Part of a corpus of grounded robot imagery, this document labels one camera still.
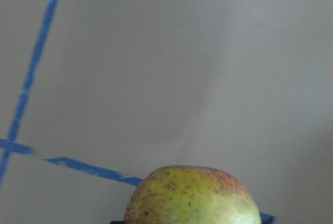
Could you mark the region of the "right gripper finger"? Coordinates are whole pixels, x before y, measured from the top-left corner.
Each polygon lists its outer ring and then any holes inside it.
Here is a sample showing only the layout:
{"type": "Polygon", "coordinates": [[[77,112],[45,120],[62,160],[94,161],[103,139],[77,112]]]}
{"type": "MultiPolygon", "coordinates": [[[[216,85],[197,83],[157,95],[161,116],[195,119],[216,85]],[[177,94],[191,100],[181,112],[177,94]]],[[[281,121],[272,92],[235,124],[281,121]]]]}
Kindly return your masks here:
{"type": "Polygon", "coordinates": [[[110,224],[124,224],[123,221],[111,221],[110,224]]]}

